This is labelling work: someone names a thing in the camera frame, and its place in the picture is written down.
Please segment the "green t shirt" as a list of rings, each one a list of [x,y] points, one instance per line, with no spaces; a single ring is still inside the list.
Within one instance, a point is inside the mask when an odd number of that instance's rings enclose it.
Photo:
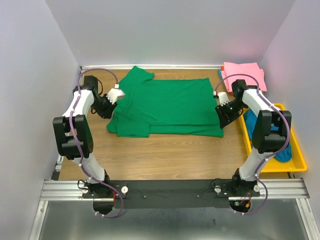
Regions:
[[[155,79],[154,73],[133,67],[119,82],[125,97],[117,101],[106,129],[119,137],[151,134],[224,136],[215,110],[209,78]]]

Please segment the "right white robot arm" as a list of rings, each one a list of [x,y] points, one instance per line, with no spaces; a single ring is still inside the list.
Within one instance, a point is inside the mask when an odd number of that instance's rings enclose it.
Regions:
[[[292,114],[280,110],[263,95],[257,85],[248,85],[243,79],[232,83],[232,94],[234,99],[229,100],[227,93],[213,92],[213,97],[219,101],[215,110],[220,128],[237,120],[244,109],[251,110],[256,116],[251,153],[226,185],[226,190],[242,197],[254,190],[268,160],[288,146]]]

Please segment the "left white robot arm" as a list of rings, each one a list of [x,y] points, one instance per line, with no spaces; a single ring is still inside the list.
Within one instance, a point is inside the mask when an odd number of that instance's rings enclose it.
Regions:
[[[94,140],[87,121],[90,110],[94,110],[101,118],[110,119],[117,106],[117,100],[125,93],[116,83],[108,93],[100,95],[100,80],[93,76],[84,77],[72,91],[73,99],[66,112],[52,121],[58,153],[62,157],[76,163],[86,176],[85,194],[101,198],[115,197],[110,178],[93,154]]]

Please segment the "blue crumpled t shirt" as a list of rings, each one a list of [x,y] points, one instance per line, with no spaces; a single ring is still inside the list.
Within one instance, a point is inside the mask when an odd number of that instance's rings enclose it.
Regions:
[[[246,130],[247,130],[250,146],[252,147],[253,146],[252,137],[253,137],[254,128],[257,122],[257,116],[254,114],[254,112],[251,109],[249,109],[243,114],[243,118],[244,118]],[[292,149],[290,144],[288,144],[283,151],[277,153],[274,156],[274,158],[281,163],[286,163],[290,161],[292,157],[293,155],[292,155]]]

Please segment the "teal folded t shirt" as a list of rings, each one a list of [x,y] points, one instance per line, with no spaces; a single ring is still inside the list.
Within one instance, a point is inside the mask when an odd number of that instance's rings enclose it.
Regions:
[[[219,77],[220,77],[221,80],[223,80],[223,79],[226,77],[225,71],[222,70],[221,68],[219,68],[219,69],[217,70],[217,72],[218,72],[218,75],[219,75]],[[224,83],[224,86],[227,88],[227,87],[228,87],[228,81],[225,80],[223,83]]]

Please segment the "pink folded t shirt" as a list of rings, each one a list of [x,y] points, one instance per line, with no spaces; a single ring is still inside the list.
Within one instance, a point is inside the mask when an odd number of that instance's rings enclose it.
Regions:
[[[227,80],[226,90],[231,94],[232,91],[232,83],[236,80],[245,80],[245,83],[249,86],[256,86],[257,83],[253,79],[255,78],[258,82],[259,89],[262,92],[267,92],[267,86],[265,83],[265,73],[262,68],[258,66],[256,62],[253,63],[232,63],[232,62],[224,62],[224,72]]]

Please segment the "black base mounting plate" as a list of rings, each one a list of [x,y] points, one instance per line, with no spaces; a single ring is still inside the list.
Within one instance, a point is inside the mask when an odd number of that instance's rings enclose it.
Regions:
[[[130,209],[232,208],[247,213],[253,197],[260,196],[256,181],[213,180],[112,180],[109,186],[77,182],[82,198],[105,216]]]

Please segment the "aluminium frame rail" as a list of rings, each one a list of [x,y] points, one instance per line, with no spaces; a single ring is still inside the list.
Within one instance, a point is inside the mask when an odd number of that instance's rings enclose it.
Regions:
[[[156,134],[122,138],[104,130],[105,122],[89,116],[95,155],[113,180],[213,180],[229,178],[246,158],[240,124],[223,138]],[[249,215],[230,208],[127,209],[117,218],[102,218],[93,200],[84,199],[81,172],[59,158],[55,180],[45,181],[30,238],[32,240],[317,240],[320,231],[301,178],[268,174],[261,190],[267,202],[252,198]]]

